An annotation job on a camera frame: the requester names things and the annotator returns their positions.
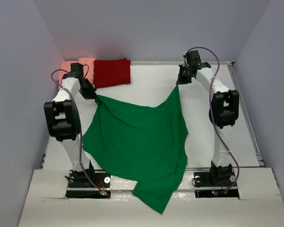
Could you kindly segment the green t shirt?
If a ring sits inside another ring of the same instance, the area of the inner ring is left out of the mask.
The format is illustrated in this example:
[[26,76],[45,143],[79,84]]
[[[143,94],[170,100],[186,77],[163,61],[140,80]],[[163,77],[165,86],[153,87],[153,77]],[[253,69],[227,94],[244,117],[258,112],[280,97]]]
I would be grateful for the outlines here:
[[136,181],[133,195],[162,214],[183,179],[188,136],[179,88],[156,107],[98,96],[83,149],[107,173]]

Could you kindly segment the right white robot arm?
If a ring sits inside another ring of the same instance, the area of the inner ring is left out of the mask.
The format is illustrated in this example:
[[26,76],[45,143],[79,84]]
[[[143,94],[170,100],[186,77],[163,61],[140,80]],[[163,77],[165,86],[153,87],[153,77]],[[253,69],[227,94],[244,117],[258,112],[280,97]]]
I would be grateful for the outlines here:
[[239,92],[230,89],[217,79],[217,71],[203,62],[193,47],[184,54],[184,62],[179,65],[177,85],[186,85],[197,80],[209,93],[209,120],[214,129],[214,148],[211,167],[207,172],[194,174],[192,184],[196,188],[222,187],[230,189],[235,186],[239,173],[234,172],[235,161],[229,142],[232,128],[239,117]]

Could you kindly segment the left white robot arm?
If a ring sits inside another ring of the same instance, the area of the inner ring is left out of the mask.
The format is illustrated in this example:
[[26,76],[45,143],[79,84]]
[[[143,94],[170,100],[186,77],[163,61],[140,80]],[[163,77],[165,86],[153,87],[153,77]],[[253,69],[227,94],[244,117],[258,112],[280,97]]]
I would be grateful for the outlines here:
[[70,71],[57,69],[51,73],[59,91],[44,104],[44,113],[50,136],[61,143],[71,161],[72,171],[65,177],[71,187],[98,189],[94,167],[83,151],[82,125],[75,102],[78,93],[86,100],[97,98],[97,89],[85,77],[83,68],[80,63],[72,63]]

